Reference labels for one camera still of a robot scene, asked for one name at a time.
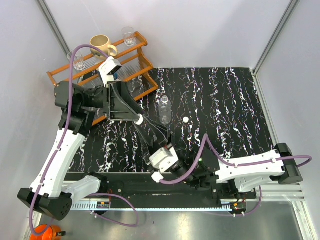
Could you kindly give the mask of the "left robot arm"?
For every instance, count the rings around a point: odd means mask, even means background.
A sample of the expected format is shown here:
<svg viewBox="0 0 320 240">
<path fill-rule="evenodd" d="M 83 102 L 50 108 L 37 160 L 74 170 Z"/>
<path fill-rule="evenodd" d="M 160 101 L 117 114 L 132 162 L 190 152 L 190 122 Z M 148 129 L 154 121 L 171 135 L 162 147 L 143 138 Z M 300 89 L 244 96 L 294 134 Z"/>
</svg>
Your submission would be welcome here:
<svg viewBox="0 0 320 240">
<path fill-rule="evenodd" d="M 135 100 L 125 83 L 114 81 L 85 89 L 68 81 L 54 88 L 55 105 L 62 110 L 53 147 L 41 171 L 30 187 L 21 188 L 18 199 L 34 213 L 61 221 L 72 205 L 86 197 L 103 198 L 108 193 L 108 180 L 98 173 L 87 173 L 82 179 L 63 187 L 68 168 L 87 137 L 95 117 L 89 108 L 106 111 L 113 121 L 142 121 L 142 113 L 133 109 Z"/>
</svg>

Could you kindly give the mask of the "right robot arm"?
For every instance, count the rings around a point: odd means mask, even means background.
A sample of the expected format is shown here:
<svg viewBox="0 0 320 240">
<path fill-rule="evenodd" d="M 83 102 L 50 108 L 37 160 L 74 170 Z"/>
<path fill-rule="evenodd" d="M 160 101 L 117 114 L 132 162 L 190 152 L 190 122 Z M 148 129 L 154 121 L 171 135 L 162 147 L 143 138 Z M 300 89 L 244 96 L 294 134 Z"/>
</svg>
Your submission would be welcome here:
<svg viewBox="0 0 320 240">
<path fill-rule="evenodd" d="M 212 185 L 227 185 L 228 195 L 239 198 L 255 187 L 272 181 L 280 185 L 296 184 L 303 177 L 285 143 L 277 144 L 268 152 L 223 159 L 213 147 L 208 134 L 204 134 L 196 157 L 190 167 L 180 160 L 172 145 L 161 147 L 148 158 L 153 169 L 152 179 L 163 185 L 189 184 L 197 190 Z"/>
</svg>

